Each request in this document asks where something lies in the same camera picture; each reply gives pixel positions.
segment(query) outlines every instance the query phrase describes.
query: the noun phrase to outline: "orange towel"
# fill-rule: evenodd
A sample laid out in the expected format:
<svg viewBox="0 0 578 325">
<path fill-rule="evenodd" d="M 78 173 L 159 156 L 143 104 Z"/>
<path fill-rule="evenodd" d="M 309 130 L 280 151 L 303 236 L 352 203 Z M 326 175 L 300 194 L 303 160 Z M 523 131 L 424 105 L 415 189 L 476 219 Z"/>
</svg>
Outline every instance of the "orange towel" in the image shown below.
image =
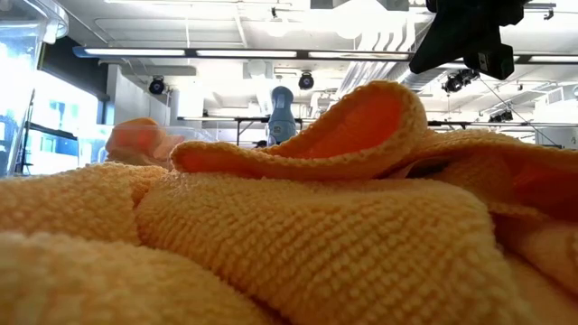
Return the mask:
<svg viewBox="0 0 578 325">
<path fill-rule="evenodd" d="M 115 126 L 108 138 L 107 162 L 171 169 L 169 155 L 182 135 L 168 135 L 149 118 L 137 118 Z"/>
<path fill-rule="evenodd" d="M 578 153 L 434 134 L 374 82 L 279 146 L 172 164 L 0 182 L 0 322 L 575 323 Z"/>
</svg>

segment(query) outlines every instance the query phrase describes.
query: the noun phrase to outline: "ceiling light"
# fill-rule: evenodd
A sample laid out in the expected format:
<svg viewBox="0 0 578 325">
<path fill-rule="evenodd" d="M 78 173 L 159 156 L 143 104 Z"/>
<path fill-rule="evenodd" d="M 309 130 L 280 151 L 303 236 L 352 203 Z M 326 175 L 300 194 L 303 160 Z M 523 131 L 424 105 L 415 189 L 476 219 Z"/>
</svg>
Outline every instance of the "ceiling light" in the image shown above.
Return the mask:
<svg viewBox="0 0 578 325">
<path fill-rule="evenodd" d="M 519 58 L 520 58 L 519 56 L 515 56 L 515 57 L 514 57 L 514 62 L 516 62 L 517 59 L 519 59 Z M 455 62 L 463 62 L 463 58 L 458 58 L 458 59 L 455 60 Z"/>
<path fill-rule="evenodd" d="M 407 53 L 362 52 L 362 51 L 310 51 L 309 58 L 406 61 L 409 59 L 409 55 Z"/>
<path fill-rule="evenodd" d="M 107 4 L 121 4 L 121 5 L 206 5 L 206 6 L 236 6 L 239 1 L 234 0 L 105 0 Z M 272 3 L 272 2 L 243 2 L 243 6 L 265 7 L 275 5 L 277 9 L 292 9 L 292 4 L 289 3 Z"/>
<path fill-rule="evenodd" d="M 444 69 L 468 69 L 465 64 L 463 63 L 445 63 L 440 66 L 440 68 Z"/>
<path fill-rule="evenodd" d="M 530 58 L 533 63 L 578 63 L 578 55 L 539 55 Z"/>
<path fill-rule="evenodd" d="M 259 50 L 197 50 L 199 57 L 216 58 L 295 58 L 296 51 L 259 51 Z"/>
<path fill-rule="evenodd" d="M 207 121 L 233 122 L 233 121 L 235 121 L 235 117 L 183 117 L 182 119 L 185 121 L 203 121 L 203 122 L 207 122 Z"/>
<path fill-rule="evenodd" d="M 185 56 L 184 50 L 163 49 L 85 49 L 88 55 L 106 57 L 180 57 Z"/>
<path fill-rule="evenodd" d="M 296 68 L 276 67 L 274 69 L 274 74 L 275 75 L 291 75 L 293 77 L 297 77 L 297 76 L 299 76 L 299 74 L 301 74 L 301 71 L 299 69 L 296 69 Z"/>
</svg>

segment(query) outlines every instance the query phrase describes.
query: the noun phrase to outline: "black equipment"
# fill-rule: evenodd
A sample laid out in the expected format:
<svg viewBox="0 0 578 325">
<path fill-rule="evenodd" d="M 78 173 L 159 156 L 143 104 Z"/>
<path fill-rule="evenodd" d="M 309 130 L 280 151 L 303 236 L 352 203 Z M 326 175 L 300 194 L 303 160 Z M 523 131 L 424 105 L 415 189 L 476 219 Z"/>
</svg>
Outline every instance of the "black equipment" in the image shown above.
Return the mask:
<svg viewBox="0 0 578 325">
<path fill-rule="evenodd" d="M 315 81 L 313 80 L 313 76 L 311 72 L 304 72 L 301 77 L 299 78 L 299 89 L 302 90 L 309 90 L 313 88 Z"/>
<path fill-rule="evenodd" d="M 436 13 L 409 68 L 421 73 L 463 58 L 464 64 L 495 79 L 514 72 L 514 50 L 502 44 L 500 26 L 524 18 L 530 0 L 427 0 Z"/>
<path fill-rule="evenodd" d="M 164 85 L 164 77 L 162 76 L 154 76 L 153 82 L 148 87 L 148 91 L 151 92 L 153 95 L 162 95 L 165 89 Z"/>
<path fill-rule="evenodd" d="M 471 84 L 472 81 L 479 78 L 480 74 L 475 70 L 464 69 L 459 70 L 457 73 L 448 75 L 448 80 L 442 86 L 442 89 L 446 93 L 458 92 L 465 86 Z"/>
</svg>

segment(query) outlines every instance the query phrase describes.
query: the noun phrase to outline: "cable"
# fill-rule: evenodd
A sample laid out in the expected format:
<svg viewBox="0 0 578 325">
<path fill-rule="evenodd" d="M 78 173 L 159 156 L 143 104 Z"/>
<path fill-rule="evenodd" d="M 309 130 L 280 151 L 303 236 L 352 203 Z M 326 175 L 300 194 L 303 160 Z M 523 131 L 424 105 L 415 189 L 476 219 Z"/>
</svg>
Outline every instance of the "cable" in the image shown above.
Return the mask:
<svg viewBox="0 0 578 325">
<path fill-rule="evenodd" d="M 532 125 L 530 122 L 528 122 L 524 117 L 522 117 L 522 115 L 520 115 L 511 105 L 508 105 L 508 103 L 506 103 L 506 101 L 504 99 L 502 99 L 502 97 L 500 97 L 495 91 L 494 89 L 492 89 L 487 83 L 486 81 L 484 81 L 482 78 L 480 78 L 480 81 L 486 86 L 486 88 L 489 89 L 489 91 L 491 91 L 492 94 L 494 94 L 494 96 L 499 99 L 499 101 L 502 102 L 502 104 L 504 104 L 506 107 L 509 107 L 509 109 L 514 112 L 514 114 L 516 114 L 519 118 L 522 119 L 522 121 L 524 121 L 524 123 L 526 123 L 527 125 L 530 125 L 536 132 L 538 132 L 540 135 L 542 135 L 545 139 L 547 139 L 549 142 L 551 142 L 553 145 L 558 145 L 556 144 L 554 141 L 552 141 L 552 139 L 550 139 L 547 135 L 545 135 L 544 133 L 542 133 L 542 131 L 538 130 L 537 127 L 535 127 L 534 125 Z"/>
<path fill-rule="evenodd" d="M 171 103 L 171 97 L 172 97 L 172 89 L 169 89 L 169 90 L 166 92 L 166 109 L 167 109 L 168 112 L 167 112 L 167 111 L 164 112 L 164 121 L 163 121 L 163 125 L 164 125 L 164 126 L 166 126 L 166 116 L 167 116 L 167 113 L 168 113 L 168 115 L 171 114 L 171 107 L 169 106 L 170 103 Z"/>
<path fill-rule="evenodd" d="M 142 60 L 139 60 L 139 62 L 141 62 L 141 65 L 142 65 L 143 68 L 144 68 L 144 73 L 146 73 L 147 76 L 154 77 L 154 76 L 151 75 L 151 72 L 148 71 L 148 68 L 146 67 L 146 64 L 144 64 Z"/>
<path fill-rule="evenodd" d="M 135 68 L 133 68 L 133 63 L 131 63 L 130 60 L 123 59 L 123 61 L 128 64 L 128 67 L 130 67 L 130 70 L 133 71 L 133 74 L 135 75 L 135 77 L 136 77 L 137 79 L 139 79 L 139 80 L 143 83 L 143 85 L 145 85 L 145 86 L 148 85 L 148 83 L 146 82 L 146 80 L 142 80 L 140 77 L 138 77 L 138 75 L 137 75 L 136 72 L 135 72 Z"/>
</svg>

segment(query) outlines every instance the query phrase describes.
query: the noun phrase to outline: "track light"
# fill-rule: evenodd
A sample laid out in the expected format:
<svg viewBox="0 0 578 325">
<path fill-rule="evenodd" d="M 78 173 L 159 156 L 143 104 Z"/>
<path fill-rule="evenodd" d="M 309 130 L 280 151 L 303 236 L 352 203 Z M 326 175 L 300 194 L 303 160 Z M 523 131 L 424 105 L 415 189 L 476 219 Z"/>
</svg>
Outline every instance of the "track light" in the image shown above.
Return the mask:
<svg viewBox="0 0 578 325">
<path fill-rule="evenodd" d="M 509 122 L 512 121 L 514 117 L 512 116 L 511 110 L 504 110 L 495 114 L 492 114 L 489 117 L 489 123 L 501 123 L 501 122 Z"/>
<path fill-rule="evenodd" d="M 313 88 L 314 84 L 315 81 L 313 80 L 313 76 L 309 71 L 305 71 L 299 78 L 299 89 L 301 90 L 309 90 Z"/>
<path fill-rule="evenodd" d="M 471 69 L 459 70 L 457 73 L 448 75 L 447 81 L 442 85 L 442 89 L 446 93 L 458 92 L 465 86 L 471 84 L 471 82 L 480 77 L 480 74 Z"/>
<path fill-rule="evenodd" d="M 154 76 L 153 82 L 148 87 L 148 91 L 151 92 L 153 95 L 162 95 L 166 86 L 164 85 L 164 77 L 163 76 Z"/>
</svg>

